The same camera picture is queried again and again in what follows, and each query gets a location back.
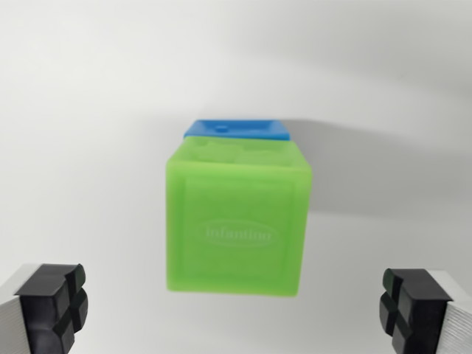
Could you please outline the black-padded silver gripper left finger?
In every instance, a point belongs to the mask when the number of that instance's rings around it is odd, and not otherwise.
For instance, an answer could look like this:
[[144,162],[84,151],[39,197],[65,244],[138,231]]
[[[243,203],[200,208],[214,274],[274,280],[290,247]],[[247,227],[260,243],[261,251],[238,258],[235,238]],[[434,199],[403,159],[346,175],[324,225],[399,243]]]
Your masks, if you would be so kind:
[[1,285],[2,353],[69,353],[89,300],[81,264],[23,264]]

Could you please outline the black-padded silver gripper right finger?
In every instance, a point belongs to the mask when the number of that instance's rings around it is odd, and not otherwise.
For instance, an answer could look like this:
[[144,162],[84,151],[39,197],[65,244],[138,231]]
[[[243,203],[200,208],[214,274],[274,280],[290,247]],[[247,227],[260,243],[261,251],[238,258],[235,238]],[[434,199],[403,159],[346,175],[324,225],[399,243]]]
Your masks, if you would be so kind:
[[396,353],[471,352],[471,295],[447,271],[388,268],[379,318]]

